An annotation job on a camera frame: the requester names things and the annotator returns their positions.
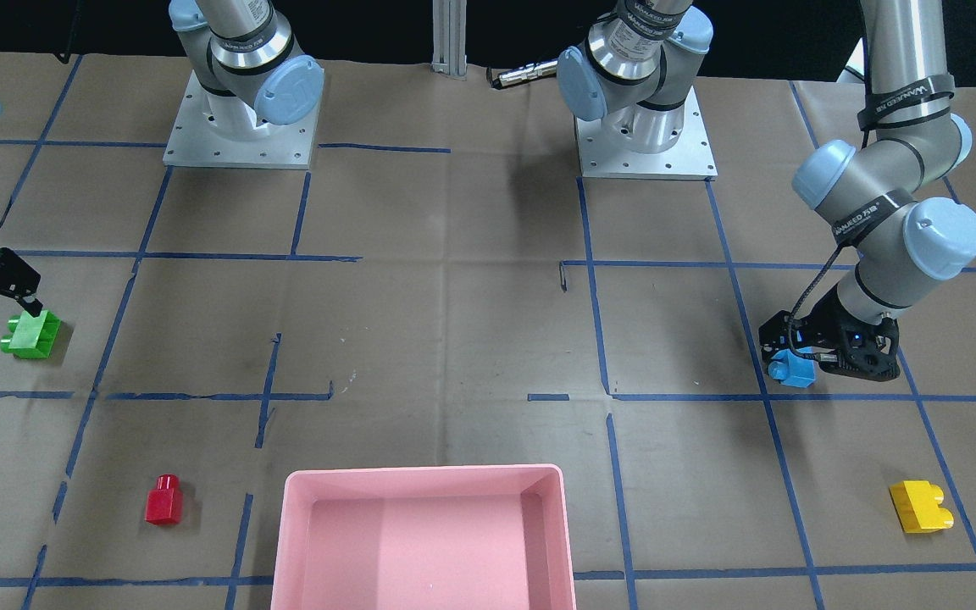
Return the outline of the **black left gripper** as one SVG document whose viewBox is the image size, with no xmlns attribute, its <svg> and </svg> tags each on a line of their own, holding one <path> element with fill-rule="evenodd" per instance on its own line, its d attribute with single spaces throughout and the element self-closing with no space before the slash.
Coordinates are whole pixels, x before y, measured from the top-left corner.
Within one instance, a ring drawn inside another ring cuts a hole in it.
<svg viewBox="0 0 976 610">
<path fill-rule="evenodd" d="M 863 323 L 838 301 L 836 289 L 817 302 L 810 315 L 795 318 L 781 310 L 759 329 L 764 362 L 790 357 L 816 363 L 816 369 L 876 382 L 900 375 L 898 324 L 882 313 L 877 324 Z"/>
</svg>

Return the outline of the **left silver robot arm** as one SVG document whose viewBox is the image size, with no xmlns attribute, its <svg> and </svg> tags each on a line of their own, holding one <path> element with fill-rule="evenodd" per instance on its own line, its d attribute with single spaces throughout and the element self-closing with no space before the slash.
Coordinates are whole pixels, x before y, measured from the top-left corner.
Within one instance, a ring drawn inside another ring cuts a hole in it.
<svg viewBox="0 0 976 610">
<path fill-rule="evenodd" d="M 813 306 L 776 313 L 759 329 L 762 363 L 782 385 L 818 370 L 876 382 L 899 377 L 897 321 L 976 258 L 976 213 L 952 198 L 919 201 L 922 186 L 956 169 L 971 128 L 951 111 L 944 9 L 939 1 L 863 1 L 865 96 L 857 113 L 873 142 L 833 140 L 798 167 L 791 185 L 829 225 L 837 252 L 859 259 Z M 636 131 L 682 117 L 713 41 L 690 1 L 619 1 L 578 46 L 559 54 L 557 80 L 576 119 Z"/>
</svg>

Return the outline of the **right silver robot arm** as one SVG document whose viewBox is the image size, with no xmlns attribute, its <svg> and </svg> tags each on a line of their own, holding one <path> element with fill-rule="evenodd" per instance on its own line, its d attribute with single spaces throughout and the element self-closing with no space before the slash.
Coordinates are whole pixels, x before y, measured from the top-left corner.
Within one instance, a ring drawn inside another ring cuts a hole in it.
<svg viewBox="0 0 976 610">
<path fill-rule="evenodd" d="M 288 19 L 271 1 L 169 1 L 168 15 L 192 76 L 164 164 L 309 169 L 325 74 Z M 0 248 L 0 295 L 38 316 L 40 280 L 15 251 Z"/>
</svg>

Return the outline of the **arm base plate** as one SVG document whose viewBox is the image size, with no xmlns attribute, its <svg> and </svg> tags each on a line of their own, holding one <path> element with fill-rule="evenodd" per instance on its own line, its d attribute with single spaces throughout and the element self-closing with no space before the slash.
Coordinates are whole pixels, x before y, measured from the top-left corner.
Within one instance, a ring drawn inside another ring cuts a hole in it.
<svg viewBox="0 0 976 610">
<path fill-rule="evenodd" d="M 321 108 L 315 104 L 287 126 L 270 124 L 237 97 L 205 90 L 190 74 L 163 162 L 194 169 L 309 169 Z"/>
<path fill-rule="evenodd" d="M 585 178 L 713 180 L 719 174 L 694 89 L 669 111 L 632 105 L 596 121 L 575 119 L 574 135 Z"/>
</svg>

